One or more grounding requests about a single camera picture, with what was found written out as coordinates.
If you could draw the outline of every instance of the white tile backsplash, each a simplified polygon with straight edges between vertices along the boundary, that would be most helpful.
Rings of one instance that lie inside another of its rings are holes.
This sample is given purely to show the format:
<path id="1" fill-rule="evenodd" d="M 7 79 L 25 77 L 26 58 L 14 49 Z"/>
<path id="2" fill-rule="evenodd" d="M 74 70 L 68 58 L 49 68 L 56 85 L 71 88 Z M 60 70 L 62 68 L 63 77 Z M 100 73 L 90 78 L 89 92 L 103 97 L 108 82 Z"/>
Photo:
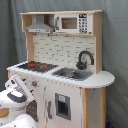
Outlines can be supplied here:
<path id="1" fill-rule="evenodd" d="M 36 34 L 34 38 L 35 61 L 76 67 L 79 53 L 88 50 L 94 55 L 94 37 Z M 88 55 L 82 56 L 87 61 L 87 69 L 94 70 Z"/>

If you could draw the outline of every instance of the white object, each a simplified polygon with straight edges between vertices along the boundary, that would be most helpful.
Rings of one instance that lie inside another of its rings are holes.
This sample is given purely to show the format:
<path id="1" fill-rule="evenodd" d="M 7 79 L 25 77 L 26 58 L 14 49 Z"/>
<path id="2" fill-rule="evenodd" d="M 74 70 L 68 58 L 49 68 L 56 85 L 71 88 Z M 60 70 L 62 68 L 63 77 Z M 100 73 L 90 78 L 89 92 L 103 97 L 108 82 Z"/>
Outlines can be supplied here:
<path id="1" fill-rule="evenodd" d="M 12 76 L 6 83 L 4 90 L 0 93 L 0 109 L 9 108 L 7 117 L 0 118 L 0 125 L 15 120 L 19 115 L 26 113 L 26 106 L 34 100 L 34 97 L 27 89 L 18 75 Z"/>
<path id="2" fill-rule="evenodd" d="M 91 14 L 55 14 L 55 19 L 56 32 L 92 33 Z"/>
<path id="3" fill-rule="evenodd" d="M 0 128 L 37 128 L 35 120 L 27 115 L 22 114 L 18 116 L 13 122 L 8 123 Z"/>

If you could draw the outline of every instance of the knob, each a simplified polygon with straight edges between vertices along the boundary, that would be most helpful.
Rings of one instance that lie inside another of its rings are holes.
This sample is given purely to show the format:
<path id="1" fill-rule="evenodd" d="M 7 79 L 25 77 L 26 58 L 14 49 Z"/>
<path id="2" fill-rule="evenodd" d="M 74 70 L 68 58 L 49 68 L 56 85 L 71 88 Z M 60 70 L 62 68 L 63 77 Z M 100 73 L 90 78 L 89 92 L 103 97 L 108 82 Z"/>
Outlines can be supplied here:
<path id="1" fill-rule="evenodd" d="M 22 81 L 25 81 L 26 79 L 22 79 Z"/>
<path id="2" fill-rule="evenodd" d="M 32 86 L 36 87 L 37 86 L 37 82 L 36 81 L 33 81 L 32 82 Z"/>

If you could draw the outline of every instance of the wooden shelf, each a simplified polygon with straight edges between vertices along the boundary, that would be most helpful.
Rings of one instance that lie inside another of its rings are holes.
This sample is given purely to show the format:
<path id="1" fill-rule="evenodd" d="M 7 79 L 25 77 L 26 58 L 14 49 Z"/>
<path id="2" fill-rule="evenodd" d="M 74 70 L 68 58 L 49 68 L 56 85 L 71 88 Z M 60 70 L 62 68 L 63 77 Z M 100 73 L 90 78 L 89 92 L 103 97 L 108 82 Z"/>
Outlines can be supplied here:
<path id="1" fill-rule="evenodd" d="M 82 14 L 82 13 L 98 13 L 103 10 L 91 10 L 91 11 L 59 11 L 59 12 L 27 12 L 20 13 L 21 15 L 35 15 L 35 14 Z"/>
<path id="2" fill-rule="evenodd" d="M 53 32 L 53 34 L 59 34 L 59 35 L 82 35 L 82 36 L 93 36 L 93 34 L 88 34 L 88 33 Z"/>

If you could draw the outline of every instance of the cabinet door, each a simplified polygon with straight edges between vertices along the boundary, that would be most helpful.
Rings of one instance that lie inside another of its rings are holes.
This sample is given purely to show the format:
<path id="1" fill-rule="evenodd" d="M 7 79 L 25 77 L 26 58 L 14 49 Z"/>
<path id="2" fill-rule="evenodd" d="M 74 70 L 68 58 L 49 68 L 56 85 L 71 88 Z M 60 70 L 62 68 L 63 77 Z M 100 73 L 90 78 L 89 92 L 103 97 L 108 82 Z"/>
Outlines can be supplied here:
<path id="1" fill-rule="evenodd" d="M 53 81 L 46 82 L 46 128 L 82 128 L 81 89 Z"/>

